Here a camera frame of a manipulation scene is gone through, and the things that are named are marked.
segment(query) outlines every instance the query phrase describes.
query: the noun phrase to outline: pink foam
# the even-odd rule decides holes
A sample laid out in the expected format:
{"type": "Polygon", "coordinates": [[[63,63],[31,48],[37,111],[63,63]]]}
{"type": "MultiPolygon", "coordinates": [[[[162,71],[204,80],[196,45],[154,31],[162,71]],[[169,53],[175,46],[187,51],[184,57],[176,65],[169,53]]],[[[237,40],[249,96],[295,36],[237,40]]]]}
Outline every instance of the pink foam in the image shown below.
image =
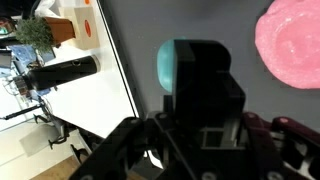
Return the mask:
{"type": "Polygon", "coordinates": [[[257,23],[255,43],[279,80],[320,88],[320,0],[275,0],[257,23]]]}

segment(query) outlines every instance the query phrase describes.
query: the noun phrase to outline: cardboard box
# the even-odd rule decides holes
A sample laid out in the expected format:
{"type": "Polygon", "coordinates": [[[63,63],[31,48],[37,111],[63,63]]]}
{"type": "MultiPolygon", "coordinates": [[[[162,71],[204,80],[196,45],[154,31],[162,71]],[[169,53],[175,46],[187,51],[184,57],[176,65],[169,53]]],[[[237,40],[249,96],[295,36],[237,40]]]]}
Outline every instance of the cardboard box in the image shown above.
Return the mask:
{"type": "Polygon", "coordinates": [[[92,7],[61,7],[60,15],[72,21],[76,38],[67,44],[82,50],[100,47],[97,26],[92,7]]]}

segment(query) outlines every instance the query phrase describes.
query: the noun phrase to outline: orange label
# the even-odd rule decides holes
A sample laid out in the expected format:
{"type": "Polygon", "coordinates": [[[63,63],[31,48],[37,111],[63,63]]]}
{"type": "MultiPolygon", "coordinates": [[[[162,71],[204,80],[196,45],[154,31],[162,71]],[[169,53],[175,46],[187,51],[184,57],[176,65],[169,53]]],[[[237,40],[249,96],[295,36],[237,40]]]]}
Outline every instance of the orange label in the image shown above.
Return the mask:
{"type": "Polygon", "coordinates": [[[85,27],[86,27],[87,35],[88,35],[89,37],[91,37],[91,29],[90,29],[90,24],[89,24],[89,22],[88,22],[87,20],[85,20],[85,21],[84,21],[84,25],[85,25],[85,27]]]}

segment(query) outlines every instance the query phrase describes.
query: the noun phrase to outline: black thermos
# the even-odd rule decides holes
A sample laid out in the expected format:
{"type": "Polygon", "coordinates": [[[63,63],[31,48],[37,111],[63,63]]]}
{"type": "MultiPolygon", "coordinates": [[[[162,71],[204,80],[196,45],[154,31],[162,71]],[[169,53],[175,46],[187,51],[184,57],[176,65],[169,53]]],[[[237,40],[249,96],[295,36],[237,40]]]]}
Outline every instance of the black thermos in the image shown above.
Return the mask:
{"type": "Polygon", "coordinates": [[[96,56],[86,56],[67,62],[31,70],[22,76],[29,90],[45,90],[100,71],[96,56]]]}

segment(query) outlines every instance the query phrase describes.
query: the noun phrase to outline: gray table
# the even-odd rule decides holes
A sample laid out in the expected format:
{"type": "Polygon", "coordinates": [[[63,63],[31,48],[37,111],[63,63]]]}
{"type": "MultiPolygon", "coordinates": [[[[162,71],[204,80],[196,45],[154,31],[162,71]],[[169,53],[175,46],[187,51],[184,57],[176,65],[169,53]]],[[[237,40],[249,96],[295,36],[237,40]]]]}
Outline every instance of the gray table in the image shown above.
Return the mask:
{"type": "Polygon", "coordinates": [[[254,44],[255,24],[271,0],[100,0],[127,68],[137,104],[144,112],[161,110],[167,92],[157,78],[161,44],[181,36],[217,40],[232,55],[231,73],[244,89],[245,110],[266,120],[292,117],[320,131],[319,90],[299,90],[275,79],[254,44]]]}

